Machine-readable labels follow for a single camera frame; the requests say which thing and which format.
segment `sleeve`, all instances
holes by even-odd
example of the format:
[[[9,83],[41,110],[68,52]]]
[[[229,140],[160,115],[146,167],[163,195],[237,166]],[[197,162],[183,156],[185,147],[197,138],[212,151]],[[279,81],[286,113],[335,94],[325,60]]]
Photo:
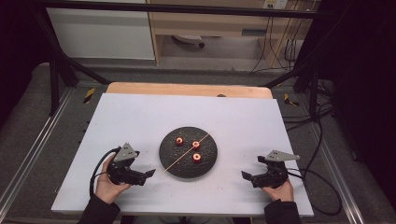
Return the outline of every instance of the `sleeve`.
[[[295,202],[276,200],[265,206],[264,212],[268,224],[301,224]]]
[[[120,209],[116,204],[107,204],[93,195],[88,202],[78,224],[111,224],[119,214]]]

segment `metal bracket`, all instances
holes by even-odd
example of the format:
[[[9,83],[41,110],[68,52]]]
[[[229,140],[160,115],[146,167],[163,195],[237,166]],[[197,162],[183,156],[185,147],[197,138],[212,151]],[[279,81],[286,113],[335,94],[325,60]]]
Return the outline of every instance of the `metal bracket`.
[[[114,161],[130,160],[136,158],[138,155],[139,154],[134,151],[129,143],[125,143],[124,146],[120,149],[119,153],[117,153]]]
[[[265,159],[268,161],[297,161],[300,156],[273,150]]]

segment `red ring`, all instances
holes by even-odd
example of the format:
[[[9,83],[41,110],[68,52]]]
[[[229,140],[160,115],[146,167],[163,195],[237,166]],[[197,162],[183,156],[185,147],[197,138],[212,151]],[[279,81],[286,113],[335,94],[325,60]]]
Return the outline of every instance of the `red ring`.
[[[192,155],[192,161],[195,163],[201,162],[201,158],[202,158],[201,155],[198,153],[195,153],[194,155]]]
[[[201,144],[198,141],[193,141],[192,142],[192,147],[194,150],[198,150]]]
[[[176,145],[177,145],[178,147],[180,147],[181,145],[183,145],[183,139],[182,139],[181,137],[178,137],[178,138],[175,140],[175,142],[176,142]]]

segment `power strip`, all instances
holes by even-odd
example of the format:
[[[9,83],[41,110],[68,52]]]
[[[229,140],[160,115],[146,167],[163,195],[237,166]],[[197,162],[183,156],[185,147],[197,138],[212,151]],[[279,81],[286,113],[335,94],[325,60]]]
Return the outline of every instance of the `power strip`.
[[[262,8],[285,9],[288,0],[265,0]]]

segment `aluminum rail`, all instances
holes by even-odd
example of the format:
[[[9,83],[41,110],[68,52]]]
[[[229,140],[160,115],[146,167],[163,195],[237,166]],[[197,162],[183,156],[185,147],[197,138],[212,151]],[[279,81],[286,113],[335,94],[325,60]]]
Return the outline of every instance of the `aluminum rail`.
[[[38,135],[37,139],[33,143],[32,147],[30,148],[29,152],[27,153],[25,159],[20,165],[17,173],[12,178],[11,182],[8,184],[7,189],[4,191],[3,195],[0,198],[0,223],[3,222],[6,214],[11,207],[12,203],[14,202],[15,198],[17,197],[20,189],[23,186],[24,181],[26,180],[27,176],[29,175],[30,171],[32,170],[33,166],[35,165],[35,161],[37,160],[38,156],[40,155],[41,150],[43,149],[44,145],[46,145],[47,140],[52,133],[55,125],[57,124],[60,116],[64,112],[66,105],[69,101],[71,93],[73,92],[74,88],[67,88],[64,92],[64,95],[61,98],[60,106],[55,114],[48,118],[46,124],[44,125],[43,129],[41,130],[40,134]]]
[[[305,114],[308,114],[308,102],[304,97],[298,95],[300,103],[302,103],[303,110]],[[311,122],[311,129],[317,141],[319,141],[320,129],[317,123]],[[347,182],[345,181],[335,159],[332,156],[331,150],[326,143],[325,138],[322,138],[322,142],[320,145],[320,152],[323,157],[323,161],[329,171],[332,182],[334,183],[335,188],[338,190],[341,196],[341,200],[343,201],[344,210],[351,224],[363,224],[364,219],[361,215],[361,210],[353,198],[352,193],[347,186]]]

